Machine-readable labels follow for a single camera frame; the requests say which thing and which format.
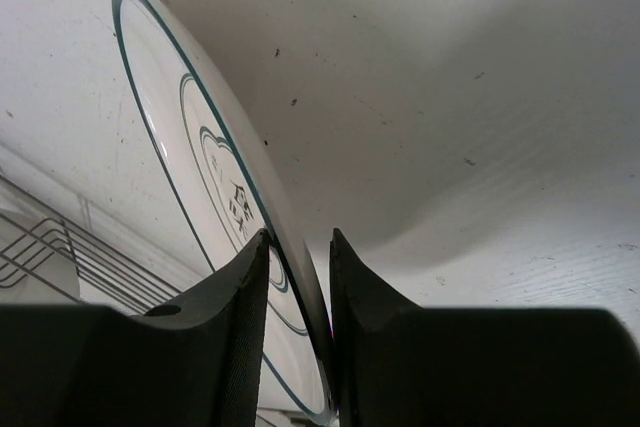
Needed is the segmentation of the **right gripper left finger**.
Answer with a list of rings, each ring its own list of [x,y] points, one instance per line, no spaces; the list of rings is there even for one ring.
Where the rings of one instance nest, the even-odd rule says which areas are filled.
[[[5,426],[251,426],[270,237],[141,316],[100,305],[1,310]]]

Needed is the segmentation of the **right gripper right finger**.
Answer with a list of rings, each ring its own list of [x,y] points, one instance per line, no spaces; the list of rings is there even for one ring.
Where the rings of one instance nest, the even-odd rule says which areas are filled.
[[[592,308],[432,308],[330,244],[344,426],[635,426],[639,351]]]

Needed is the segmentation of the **white plate teal rim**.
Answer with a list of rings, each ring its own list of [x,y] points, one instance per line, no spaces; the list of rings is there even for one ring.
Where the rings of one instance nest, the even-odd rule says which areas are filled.
[[[111,0],[126,76],[207,267],[265,230],[269,287],[259,404],[327,426],[337,416],[330,321],[284,186],[231,87],[163,0]]]

